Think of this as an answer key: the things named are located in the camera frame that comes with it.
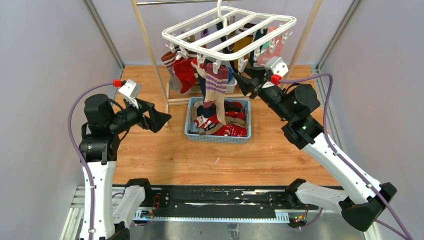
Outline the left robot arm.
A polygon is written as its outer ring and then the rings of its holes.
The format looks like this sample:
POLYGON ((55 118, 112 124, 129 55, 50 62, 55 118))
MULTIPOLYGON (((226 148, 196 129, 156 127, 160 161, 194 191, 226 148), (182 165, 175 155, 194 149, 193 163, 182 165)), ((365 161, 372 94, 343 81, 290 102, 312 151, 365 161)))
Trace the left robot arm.
POLYGON ((112 240, 129 238, 129 226, 139 205, 150 205, 154 193, 146 178, 131 179, 124 191, 123 203, 112 204, 112 185, 117 165, 121 133, 138 125, 153 133, 160 131, 172 118, 155 109, 151 102, 136 99, 135 104, 114 112, 113 102, 98 93, 84 101, 87 122, 82 126, 78 155, 83 164, 85 200, 81 240, 112 240))

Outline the white clip sock hanger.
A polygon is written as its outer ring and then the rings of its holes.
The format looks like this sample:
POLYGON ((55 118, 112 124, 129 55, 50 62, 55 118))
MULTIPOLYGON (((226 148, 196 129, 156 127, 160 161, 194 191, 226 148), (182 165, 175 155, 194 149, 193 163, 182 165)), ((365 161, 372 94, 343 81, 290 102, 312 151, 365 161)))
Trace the white clip sock hanger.
POLYGON ((264 53, 274 53, 280 43, 289 37, 287 31, 297 23, 297 18, 289 15, 254 12, 232 6, 217 6, 188 20, 168 27, 162 31, 162 37, 169 42, 173 51, 179 46, 178 54, 188 56, 188 51, 197 54, 200 64, 205 58, 213 58, 213 72, 217 73, 223 61, 238 59, 238 69, 242 72, 248 60, 244 55, 253 53, 257 61, 264 53), (252 43, 237 52, 224 53, 222 50, 234 45, 248 35, 257 32, 264 35, 253 39, 252 43))

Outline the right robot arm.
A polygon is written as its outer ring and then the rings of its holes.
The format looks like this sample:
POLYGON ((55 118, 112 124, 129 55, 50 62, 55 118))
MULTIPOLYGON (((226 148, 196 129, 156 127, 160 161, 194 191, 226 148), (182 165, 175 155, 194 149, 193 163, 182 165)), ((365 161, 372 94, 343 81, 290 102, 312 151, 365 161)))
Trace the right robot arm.
POLYGON ((341 185, 340 190, 294 180, 286 189, 286 203, 294 209, 314 205, 340 214, 353 228, 367 231, 397 193, 360 169, 312 116, 320 106, 312 85, 294 81, 281 89, 278 77, 264 67, 248 67, 246 76, 234 73, 243 95, 259 97, 284 122, 286 139, 317 160, 341 185))

